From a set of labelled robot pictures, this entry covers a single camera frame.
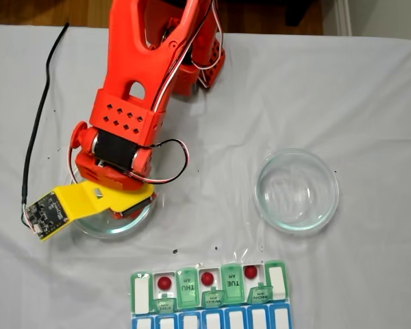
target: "red ball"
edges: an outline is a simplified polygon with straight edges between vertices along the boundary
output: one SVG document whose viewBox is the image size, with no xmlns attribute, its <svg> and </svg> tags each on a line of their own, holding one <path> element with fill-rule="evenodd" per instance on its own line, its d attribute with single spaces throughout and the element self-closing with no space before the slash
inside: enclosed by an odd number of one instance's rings
<svg viewBox="0 0 411 329">
<path fill-rule="evenodd" d="M 162 276 L 158 279 L 157 285 L 161 290 L 169 290 L 171 288 L 172 281 L 167 276 Z"/>
<path fill-rule="evenodd" d="M 246 266 L 244 269 L 245 277 L 248 279 L 254 279 L 258 274 L 258 269 L 254 265 Z"/>
<path fill-rule="evenodd" d="M 205 286 L 211 286 L 214 282 L 213 274 L 210 272 L 204 272 L 201 276 L 201 282 Z"/>
</svg>

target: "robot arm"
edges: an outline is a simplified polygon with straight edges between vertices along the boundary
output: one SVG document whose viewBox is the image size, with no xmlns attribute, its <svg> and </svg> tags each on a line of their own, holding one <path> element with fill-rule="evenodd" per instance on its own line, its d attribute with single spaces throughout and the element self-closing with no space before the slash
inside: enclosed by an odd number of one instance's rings
<svg viewBox="0 0 411 329">
<path fill-rule="evenodd" d="M 183 64 L 188 51 L 200 64 L 209 64 L 216 54 L 216 23 L 209 0 L 187 0 L 184 11 L 161 1 L 147 3 L 113 2 L 108 71 L 90 116 L 92 127 L 78 124 L 71 141 L 72 148 L 81 147 L 75 162 L 83 178 L 124 191 L 140 188 L 139 177 L 149 174 L 149 146 L 163 124 L 170 94 L 174 89 L 191 89 L 198 79 L 200 70 Z M 145 29 L 145 22 L 151 27 Z M 145 31 L 160 44 L 148 46 Z M 130 94 L 134 83 L 143 86 L 142 99 Z"/>
<path fill-rule="evenodd" d="M 126 217 L 152 202 L 152 184 L 170 182 L 185 169 L 185 144 L 169 140 L 183 147 L 184 168 L 168 180 L 147 178 L 153 148 L 167 142 L 155 143 L 171 93 L 189 96 L 198 80 L 210 87 L 223 65 L 214 1 L 113 1 L 105 82 L 97 92 L 91 126 L 77 124 L 68 154 L 71 169 L 72 149 L 80 147 L 75 164 L 86 181 L 56 187 L 26 210 L 27 223 L 41 239 L 105 209 L 115 218 Z M 135 83 L 144 88 L 143 97 L 131 95 Z"/>
</svg>

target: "red and white wire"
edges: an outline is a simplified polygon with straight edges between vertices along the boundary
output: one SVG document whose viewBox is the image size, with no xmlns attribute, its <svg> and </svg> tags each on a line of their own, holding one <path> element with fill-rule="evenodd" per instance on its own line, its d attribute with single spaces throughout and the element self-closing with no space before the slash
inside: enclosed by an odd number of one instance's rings
<svg viewBox="0 0 411 329">
<path fill-rule="evenodd" d="M 158 106 L 160 105 L 160 102 L 161 102 L 161 100 L 162 100 L 162 98 L 163 98 L 164 93 L 166 92 L 166 89 L 167 89 L 168 85 L 171 83 L 173 77 L 175 76 L 176 72 L 178 71 L 178 68 L 181 66 L 184 57 L 186 57 L 186 54 L 187 54 L 187 52 L 188 52 L 188 50 L 189 50 L 189 48 L 190 48 L 193 40 L 194 40 L 194 39 L 196 38 L 196 36 L 198 35 L 199 30 L 200 30 L 201 27 L 203 26 L 204 21 L 205 21 L 205 20 L 202 21 L 201 25 L 199 26 L 199 28 L 198 28 L 197 31 L 195 32 L 195 35 L 189 40 L 187 46 L 185 47 L 185 49 L 184 49 L 183 52 L 182 52 L 181 57 L 180 57 L 179 60 L 178 60 L 178 63 L 175 65 L 175 68 L 173 69 L 172 73 L 169 75 L 169 78 L 168 78 L 168 79 L 166 80 L 166 82 L 164 83 L 162 90 L 161 90 L 160 93 L 158 94 L 158 97 L 157 97 L 157 101 L 156 101 L 156 103 L 155 103 L 155 106 L 154 106 L 153 109 L 152 109 L 153 112 L 157 112 Z"/>
<path fill-rule="evenodd" d="M 176 180 L 184 172 L 184 170 L 186 169 L 186 167 L 189 164 L 189 159 L 190 159 L 189 150 L 187 149 L 187 146 L 186 146 L 186 144 L 184 144 L 183 141 L 181 141 L 179 139 L 175 139 L 175 138 L 167 139 L 167 140 L 165 140 L 161 143 L 151 145 L 150 147 L 152 147 L 152 148 L 159 147 L 159 146 L 161 146 L 165 143 L 168 143 L 168 142 L 176 142 L 176 143 L 180 144 L 182 149 L 183 149 L 183 152 L 184 152 L 184 158 L 185 158 L 184 166 L 177 175 L 175 175 L 171 178 L 165 179 L 165 180 L 154 180 L 154 179 L 151 179 L 151 178 L 146 178 L 146 177 L 137 175 L 136 173 L 133 173 L 132 171 L 122 171 L 123 174 L 125 174 L 128 177 L 135 178 L 136 180 L 140 180 L 142 183 L 153 184 L 153 185 L 166 184 L 166 183 L 169 183 L 169 182 L 172 182 L 172 181 Z"/>
<path fill-rule="evenodd" d="M 209 88 L 210 86 L 206 82 L 206 75 L 204 74 L 204 71 L 201 71 L 201 74 L 203 77 L 198 77 L 199 82 L 203 85 L 204 88 Z"/>
<path fill-rule="evenodd" d="M 216 0 L 213 0 L 213 2 L 212 2 L 212 12 L 213 12 L 214 20 L 216 21 L 216 26 L 218 27 L 218 31 L 219 31 L 219 53 L 218 53 L 218 58 L 214 61 L 214 63 L 212 63 L 211 65 L 208 65 L 208 66 L 199 65 L 199 64 L 193 62 L 193 60 L 192 60 L 192 64 L 197 69 L 200 69 L 200 70 L 211 69 L 216 64 L 218 64 L 219 60 L 221 59 L 221 51 L 222 51 L 222 47 L 223 47 L 223 44 L 224 44 L 224 33 L 222 32 L 221 22 L 219 21 L 218 12 L 216 11 Z"/>
<path fill-rule="evenodd" d="M 29 226 L 29 228 L 35 232 L 34 226 L 32 225 L 32 223 L 29 220 L 29 217 L 27 216 L 27 212 L 26 212 L 26 204 L 21 204 L 21 212 L 23 213 L 23 218 L 27 224 L 27 226 Z"/>
<path fill-rule="evenodd" d="M 73 173 L 73 169 L 71 167 L 71 154 L 73 152 L 73 149 L 71 147 L 68 148 L 68 153 L 67 153 L 67 169 L 68 169 L 68 174 L 70 175 L 70 178 L 73 183 L 77 184 L 77 180 L 75 177 L 75 174 Z"/>
</svg>

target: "glass bowl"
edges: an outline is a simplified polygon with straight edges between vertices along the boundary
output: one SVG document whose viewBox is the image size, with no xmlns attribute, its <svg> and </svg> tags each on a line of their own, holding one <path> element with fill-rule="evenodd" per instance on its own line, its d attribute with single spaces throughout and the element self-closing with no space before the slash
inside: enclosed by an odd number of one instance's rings
<svg viewBox="0 0 411 329">
<path fill-rule="evenodd" d="M 269 156 L 256 176 L 257 211 L 274 228 L 291 234 L 318 232 L 338 206 L 338 181 L 330 168 L 302 149 Z"/>
<path fill-rule="evenodd" d="M 74 170 L 73 174 L 78 182 L 82 181 L 77 169 Z M 73 184 L 70 176 L 67 178 L 67 184 Z M 137 231 L 150 217 L 156 203 L 157 200 L 153 200 L 148 206 L 145 206 L 141 211 L 136 211 L 128 218 L 115 219 L 111 211 L 106 210 L 93 216 L 76 219 L 72 225 L 98 239 L 118 239 Z"/>
</svg>

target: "table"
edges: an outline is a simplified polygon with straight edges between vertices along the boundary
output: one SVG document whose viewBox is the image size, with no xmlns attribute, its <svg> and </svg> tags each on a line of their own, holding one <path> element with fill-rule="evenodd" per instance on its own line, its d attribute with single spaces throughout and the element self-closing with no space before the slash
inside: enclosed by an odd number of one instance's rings
<svg viewBox="0 0 411 329">
<path fill-rule="evenodd" d="M 41 243 L 19 222 L 21 178 L 59 31 L 0 26 L 0 328 L 129 328 L 134 271 L 274 258 L 288 265 L 295 328 L 411 328 L 411 41 L 226 35 L 211 92 L 169 102 L 162 138 L 186 141 L 191 163 L 146 227 L 120 241 L 68 228 Z M 106 30 L 70 28 L 55 54 L 30 202 L 66 182 L 106 46 Z M 271 229 L 253 206 L 258 167 L 285 147 L 338 178 L 336 216 L 311 238 Z M 178 161 L 166 150 L 155 166 Z"/>
</svg>

